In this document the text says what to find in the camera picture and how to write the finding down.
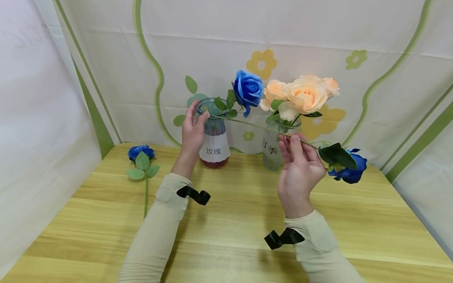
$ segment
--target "clear glass vase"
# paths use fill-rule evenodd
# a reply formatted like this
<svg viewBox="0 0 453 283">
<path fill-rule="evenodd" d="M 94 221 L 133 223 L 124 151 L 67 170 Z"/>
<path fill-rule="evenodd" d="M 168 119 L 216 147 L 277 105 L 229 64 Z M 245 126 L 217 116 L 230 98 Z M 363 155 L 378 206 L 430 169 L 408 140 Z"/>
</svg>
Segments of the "clear glass vase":
<svg viewBox="0 0 453 283">
<path fill-rule="evenodd" d="M 273 120 L 267 124 L 268 129 L 276 130 L 281 133 L 300 133 L 301 121 L 298 119 L 293 126 L 286 126 L 277 120 Z M 263 136 L 263 166 L 270 171 L 277 171 L 283 165 L 283 156 L 280 152 L 279 134 L 265 130 Z"/>
<path fill-rule="evenodd" d="M 225 117 L 228 110 L 220 110 L 214 103 L 214 98 L 206 98 L 197 103 L 195 109 L 199 115 L 208 111 L 209 114 Z M 225 165 L 230 157 L 227 133 L 225 130 L 225 120 L 209 117 L 204 123 L 204 144 L 200 150 L 201 162 L 210 168 L 219 168 Z"/>
</svg>

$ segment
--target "wooden table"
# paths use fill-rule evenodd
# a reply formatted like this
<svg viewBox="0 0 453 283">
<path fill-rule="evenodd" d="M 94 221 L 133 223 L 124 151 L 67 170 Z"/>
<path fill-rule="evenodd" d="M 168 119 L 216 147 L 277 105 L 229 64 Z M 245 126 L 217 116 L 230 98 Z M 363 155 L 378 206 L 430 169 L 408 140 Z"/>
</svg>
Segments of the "wooden table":
<svg viewBox="0 0 453 283">
<path fill-rule="evenodd" d="M 130 146 L 107 155 L 2 283 L 116 281 L 143 220 L 145 184 L 125 174 Z M 149 206 L 179 152 L 154 149 L 161 169 L 149 181 Z M 193 185 L 212 197 L 207 206 L 189 202 L 163 282 L 307 282 L 291 246 L 270 251 L 263 240 L 284 230 L 278 175 L 259 155 L 233 153 L 222 169 L 199 162 Z M 312 201 L 367 282 L 453 282 L 452 262 L 378 169 L 356 185 L 326 177 Z"/>
</svg>

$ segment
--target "white backdrop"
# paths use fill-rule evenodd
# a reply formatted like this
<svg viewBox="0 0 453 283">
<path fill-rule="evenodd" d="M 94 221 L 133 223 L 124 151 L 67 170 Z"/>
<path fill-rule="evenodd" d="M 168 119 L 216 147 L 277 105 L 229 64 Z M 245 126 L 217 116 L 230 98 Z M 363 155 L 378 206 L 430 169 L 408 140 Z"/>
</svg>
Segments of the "white backdrop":
<svg viewBox="0 0 453 283">
<path fill-rule="evenodd" d="M 80 86 L 33 1 L 0 1 L 0 62 L 1 280 L 101 154 Z"/>
</svg>

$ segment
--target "blue rose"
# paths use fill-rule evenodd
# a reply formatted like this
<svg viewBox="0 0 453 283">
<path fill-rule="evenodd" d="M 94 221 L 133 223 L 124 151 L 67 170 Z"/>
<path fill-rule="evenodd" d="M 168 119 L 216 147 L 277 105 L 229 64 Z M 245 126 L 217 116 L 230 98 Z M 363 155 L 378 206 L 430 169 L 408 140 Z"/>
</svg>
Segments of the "blue rose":
<svg viewBox="0 0 453 283">
<path fill-rule="evenodd" d="M 349 184 L 355 184 L 360 181 L 360 178 L 362 178 L 362 173 L 366 169 L 366 158 L 363 158 L 362 156 L 358 154 L 354 154 L 354 152 L 358 152 L 360 149 L 352 149 L 352 150 L 346 150 L 352 158 L 357 163 L 357 170 L 352 170 L 352 169 L 343 169 L 339 172 L 335 171 L 333 169 L 332 171 L 329 172 L 329 176 L 335 176 L 335 180 L 340 181 L 343 179 L 346 183 Z"/>
<path fill-rule="evenodd" d="M 245 107 L 244 117 L 247 117 L 250 114 L 250 106 L 257 107 L 260 104 L 263 81 L 257 75 L 239 70 L 233 88 L 237 103 Z"/>
<path fill-rule="evenodd" d="M 154 149 L 150 149 L 149 145 L 143 144 L 143 145 L 137 145 L 133 146 L 129 149 L 127 152 L 127 156 L 129 156 L 129 159 L 131 161 L 135 162 L 135 159 L 137 158 L 137 155 L 139 155 L 140 152 L 144 152 L 150 159 L 154 158 Z"/>
</svg>

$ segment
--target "long sleeve shirt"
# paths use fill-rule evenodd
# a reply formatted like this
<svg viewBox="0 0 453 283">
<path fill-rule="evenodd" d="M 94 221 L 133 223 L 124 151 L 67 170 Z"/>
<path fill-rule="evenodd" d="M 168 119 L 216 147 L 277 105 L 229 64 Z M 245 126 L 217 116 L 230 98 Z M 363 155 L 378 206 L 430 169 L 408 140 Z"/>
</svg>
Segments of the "long sleeve shirt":
<svg viewBox="0 0 453 283">
<path fill-rule="evenodd" d="M 176 192 L 191 182 L 174 173 L 167 175 L 124 260 L 117 283 L 159 283 L 173 248 L 188 198 Z M 362 283 L 354 267 L 338 249 L 324 217 L 317 211 L 298 219 L 286 219 L 288 228 L 305 241 L 294 245 L 296 259 L 310 283 Z"/>
</svg>

